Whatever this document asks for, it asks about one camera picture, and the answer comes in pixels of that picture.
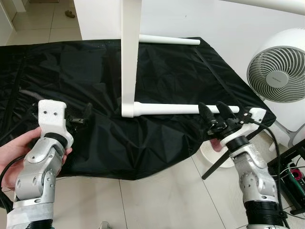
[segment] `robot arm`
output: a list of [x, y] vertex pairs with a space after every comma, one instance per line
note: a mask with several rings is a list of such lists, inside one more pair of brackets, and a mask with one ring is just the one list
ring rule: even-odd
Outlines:
[[228, 147], [235, 163], [248, 217], [247, 229], [286, 229], [276, 183], [268, 172], [267, 163], [245, 137], [259, 127], [247, 120], [261, 123], [266, 110], [251, 108], [244, 114], [245, 119], [239, 121], [227, 105], [218, 103], [217, 108], [224, 119], [223, 123], [218, 123], [204, 104], [199, 106], [203, 119], [211, 125], [208, 133], [220, 139], [222, 146]]
[[13, 211], [7, 215], [7, 229], [52, 228], [56, 176], [65, 148], [73, 137], [66, 129], [66, 104], [53, 100], [38, 103], [41, 138], [24, 158], [14, 195]]

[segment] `electric fan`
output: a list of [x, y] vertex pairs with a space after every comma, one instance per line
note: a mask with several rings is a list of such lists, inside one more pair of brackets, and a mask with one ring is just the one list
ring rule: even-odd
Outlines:
[[272, 129], [291, 147], [305, 138], [305, 29], [289, 29], [270, 38], [247, 70], [251, 88], [276, 115]]

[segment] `fan grille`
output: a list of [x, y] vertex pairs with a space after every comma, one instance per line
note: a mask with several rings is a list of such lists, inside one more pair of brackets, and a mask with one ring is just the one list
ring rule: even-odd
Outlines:
[[[268, 74], [282, 72], [288, 82], [272, 87], [266, 81]], [[264, 98], [289, 103], [305, 97], [305, 53], [292, 48], [273, 48], [256, 56], [249, 66], [248, 82]]]

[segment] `black tripod leg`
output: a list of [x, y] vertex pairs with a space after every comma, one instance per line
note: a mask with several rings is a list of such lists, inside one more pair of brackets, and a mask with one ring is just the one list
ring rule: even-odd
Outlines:
[[216, 161], [212, 167], [209, 168], [208, 171], [206, 171], [205, 174], [203, 174], [202, 179], [205, 180], [207, 179], [219, 166], [221, 166], [223, 164], [223, 162], [225, 162], [228, 158], [230, 157], [230, 151], [227, 150], [224, 155], [221, 156], [221, 158], [218, 159], [218, 161]]

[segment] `black tablecloth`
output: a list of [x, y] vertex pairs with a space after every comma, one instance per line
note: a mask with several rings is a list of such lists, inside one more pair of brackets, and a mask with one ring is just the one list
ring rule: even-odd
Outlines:
[[[120, 40], [0, 47], [1, 144], [38, 126], [39, 99], [67, 104], [67, 116], [92, 116], [77, 129], [63, 176], [139, 179], [194, 154], [209, 139], [197, 114], [121, 117]], [[229, 65], [201, 40], [199, 46], [139, 45], [135, 100], [142, 103], [262, 107], [275, 116]]]

